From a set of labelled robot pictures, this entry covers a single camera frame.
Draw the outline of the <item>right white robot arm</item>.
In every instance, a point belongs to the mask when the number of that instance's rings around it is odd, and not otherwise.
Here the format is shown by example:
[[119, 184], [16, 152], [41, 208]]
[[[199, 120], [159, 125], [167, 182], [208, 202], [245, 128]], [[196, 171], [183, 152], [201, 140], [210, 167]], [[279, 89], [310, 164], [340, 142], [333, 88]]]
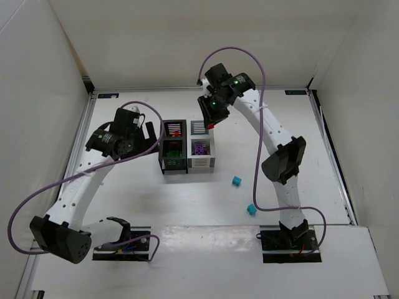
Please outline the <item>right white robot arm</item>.
[[256, 171], [262, 171], [273, 183], [280, 212], [279, 227], [293, 244], [309, 230], [299, 208], [297, 188], [305, 139], [292, 136], [281, 125], [263, 102], [263, 92], [246, 73], [233, 76], [219, 63], [205, 72], [201, 84], [204, 94], [198, 98], [198, 103], [207, 129], [227, 119], [228, 108], [233, 107], [247, 119], [266, 147], [269, 156], [264, 161], [257, 161]]

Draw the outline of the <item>green square lego brick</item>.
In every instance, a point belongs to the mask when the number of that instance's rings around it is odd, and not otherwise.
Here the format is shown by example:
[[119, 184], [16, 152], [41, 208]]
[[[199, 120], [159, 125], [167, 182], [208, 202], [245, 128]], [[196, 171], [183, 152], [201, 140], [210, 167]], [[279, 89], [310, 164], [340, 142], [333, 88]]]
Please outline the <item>green square lego brick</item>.
[[183, 152], [182, 151], [178, 151], [178, 150], [169, 150], [166, 151], [166, 153], [164, 154], [165, 158], [181, 158], [183, 157]]

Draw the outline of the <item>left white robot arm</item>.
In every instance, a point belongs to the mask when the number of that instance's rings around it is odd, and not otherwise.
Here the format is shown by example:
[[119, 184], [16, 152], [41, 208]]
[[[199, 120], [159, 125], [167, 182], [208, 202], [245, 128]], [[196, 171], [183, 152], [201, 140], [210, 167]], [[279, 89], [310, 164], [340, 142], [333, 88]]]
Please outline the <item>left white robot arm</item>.
[[77, 264], [91, 248], [121, 252], [135, 245], [128, 221], [109, 216], [84, 225], [83, 219], [114, 162], [156, 151], [153, 124], [140, 122], [142, 117], [138, 107], [118, 108], [113, 121], [91, 134], [77, 172], [60, 198], [44, 217], [35, 216], [29, 224], [42, 250]]

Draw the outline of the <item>purple rectangular lego brick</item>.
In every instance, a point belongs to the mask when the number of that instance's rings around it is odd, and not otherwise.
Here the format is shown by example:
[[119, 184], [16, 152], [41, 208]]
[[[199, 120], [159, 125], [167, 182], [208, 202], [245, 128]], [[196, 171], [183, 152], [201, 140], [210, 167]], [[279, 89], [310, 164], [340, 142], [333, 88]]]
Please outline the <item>purple rectangular lego brick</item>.
[[204, 156], [208, 155], [209, 146], [204, 142], [197, 140], [192, 144], [192, 155], [194, 156]]

